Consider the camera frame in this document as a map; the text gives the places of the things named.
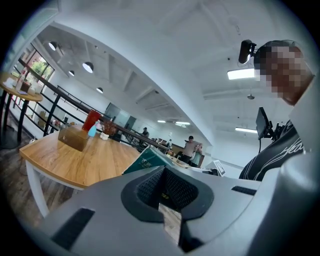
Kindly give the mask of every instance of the white table leg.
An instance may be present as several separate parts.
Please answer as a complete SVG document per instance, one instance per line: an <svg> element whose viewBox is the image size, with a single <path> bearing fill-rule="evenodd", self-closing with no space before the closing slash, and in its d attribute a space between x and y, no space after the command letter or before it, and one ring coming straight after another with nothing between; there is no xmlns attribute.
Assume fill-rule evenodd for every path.
<svg viewBox="0 0 320 256"><path fill-rule="evenodd" d="M26 165L26 173L28 174L28 180L31 187L31 191L43 217L47 216L49 213L49 209L47 206L47 202L44 197L44 193L41 188L39 173L35 171L33 165L28 161L25 161Z"/></svg>

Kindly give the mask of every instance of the white ceiling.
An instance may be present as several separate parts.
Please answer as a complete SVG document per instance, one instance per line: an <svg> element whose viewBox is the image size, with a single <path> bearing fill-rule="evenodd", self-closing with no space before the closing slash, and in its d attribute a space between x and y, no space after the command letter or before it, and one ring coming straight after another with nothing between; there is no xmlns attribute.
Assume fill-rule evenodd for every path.
<svg viewBox="0 0 320 256"><path fill-rule="evenodd" d="M218 130L235 132L235 127L254 129L261 106L274 124L284 124L292 109L260 82L252 78L229 80L227 76L227 71L243 67L238 64L242 40L251 39L257 47L275 39L292 39L301 46L308 45L305 37L295 34L294 24L289 28L287 24L282 25L284 15L279 15L281 11L272 3L262 0L71 0L61 1L60 9L70 12L97 6L99 12L107 10L110 14L112 10L120 10L154 24L176 44L188 72L196 77L194 87L202 94L203 111L209 113L210 121ZM105 52L107 47L96 49L90 42L53 26L47 27L38 38L66 73L74 70L79 81L93 78L88 86L95 88L95 80L112 84L142 106L154 120L190 121L183 111L166 100L167 95L157 94L157 88L132 72L125 61ZM64 52L62 58L50 51L49 41L58 42ZM306 57L311 55L307 50L304 53ZM82 63L87 61L94 64L93 76L82 68ZM255 99L247 99L249 93Z"/></svg>

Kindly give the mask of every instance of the computer monitor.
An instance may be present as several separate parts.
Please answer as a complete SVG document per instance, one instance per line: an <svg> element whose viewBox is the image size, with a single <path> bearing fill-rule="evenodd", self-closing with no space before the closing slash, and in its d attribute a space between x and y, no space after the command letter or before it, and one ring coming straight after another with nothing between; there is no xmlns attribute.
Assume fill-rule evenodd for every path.
<svg viewBox="0 0 320 256"><path fill-rule="evenodd" d="M268 132L267 129L270 126L266 112L262 106L259 107L259 111L258 111L258 115L256 117L255 123L256 123L256 130L258 132L258 140L260 140Z"/></svg>

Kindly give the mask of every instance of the metal railing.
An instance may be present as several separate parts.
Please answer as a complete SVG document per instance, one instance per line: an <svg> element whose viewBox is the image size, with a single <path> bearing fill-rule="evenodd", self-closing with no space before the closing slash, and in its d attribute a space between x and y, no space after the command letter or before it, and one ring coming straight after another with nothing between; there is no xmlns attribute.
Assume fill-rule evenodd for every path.
<svg viewBox="0 0 320 256"><path fill-rule="evenodd" d="M81 120L80 118L76 117L74 114L71 114L70 112L64 110L61 106L58 105L59 100L63 100L64 102L68 102L68 104L73 105L77 110L81 110L81 112L88 114L91 110L95 110L94 108L90 107L88 104L85 104L83 101L81 101L81 103L79 103L78 101L74 100L72 97L74 97L73 95L71 95L70 93L68 93L66 90L63 90L67 93L64 93L62 90L60 90L60 88L55 87L54 85L52 85L50 82L48 82L47 80L45 80L43 77L41 77L40 75L38 75L30 66L28 66L24 61L22 61L21 59L19 59L19 62L27 68L27 70L38 80L40 80L45 86L47 86L47 89L52 90L53 91L53 95L56 95L56 98L54 100L50 99L47 95L45 95L43 92L41 92L41 95L46 98L50 103L52 103L51 109L47 109L45 106L43 106L41 103L37 102L36 105L38 105L39 107L41 107L45 112L48 113L48 117L42 117L35 109L36 107L34 107L34 109L32 107L30 107L29 105L27 106L27 109L31 110L33 112L32 117L28 116L26 113L24 114L25 116L27 116L27 118L38 128L43 132L43 136L47 136L48 134L51 133L51 131L56 130L58 131L60 129L59 125L54 125L52 119L54 118L56 121L62 123L62 124L66 124L67 122L65 122L64 120L61 120L61 118L57 117L57 115L55 115L55 110L58 108L62 111L65 112L65 114L67 114L68 116L72 117L73 119L81 122L82 124L84 124L85 120ZM17 103L17 100L19 98L17 97L13 103L13 107L17 106L20 110L22 110L22 108L19 106L21 101L24 102L23 99L20 99L20 102ZM100 117L100 121L104 122L104 121L108 121L110 120L110 117L104 115L103 113L99 112L102 116ZM43 123L45 123L44 127L41 127L37 122L35 122L35 120L33 119L34 115L36 115L40 120L42 120ZM141 136L140 133L134 131L132 132L131 130L125 129L117 124L115 124L116 127L116 132L113 136L110 136L111 139L118 141L118 142L122 142L125 144L128 144L134 148L136 148L139 152L143 151L148 145L153 145L154 147L166 152L168 149L163 146L163 145L159 145L158 143L156 143L155 141L146 138L144 136Z"/></svg>

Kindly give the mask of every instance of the wooden table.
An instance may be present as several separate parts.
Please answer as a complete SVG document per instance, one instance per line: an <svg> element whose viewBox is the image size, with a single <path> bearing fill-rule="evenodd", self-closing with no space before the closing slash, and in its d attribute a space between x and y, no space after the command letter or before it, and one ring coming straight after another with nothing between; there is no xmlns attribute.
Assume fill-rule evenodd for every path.
<svg viewBox="0 0 320 256"><path fill-rule="evenodd" d="M6 72L0 73L0 88L3 89L3 93L0 100L0 133L1 133L1 126L3 127L2 128L3 132L0 134L0 147L3 149L14 149L21 142L22 127L23 127L24 117L25 117L25 113L26 113L29 101L40 102L43 100L43 96L41 94L35 94L34 96L30 94L24 95L24 94L20 94L15 87L13 88L6 87L4 85L4 82L7 81L8 78L13 79L15 82L18 80L12 74L9 74ZM3 109L5 106L5 100L6 100L7 94L8 94L8 99L6 102L6 108L4 112L3 125L1 125L2 114L3 114ZM22 105L19 123L18 123L17 135L13 128L7 131L7 119L8 119L10 103L13 95L21 99L24 99L24 103Z"/></svg>
<svg viewBox="0 0 320 256"><path fill-rule="evenodd" d="M84 150L78 151L58 140L54 132L20 148L35 202L45 217L48 207L41 189L39 174L83 190L86 187L120 176L138 157L139 152L115 140L90 137Z"/></svg>

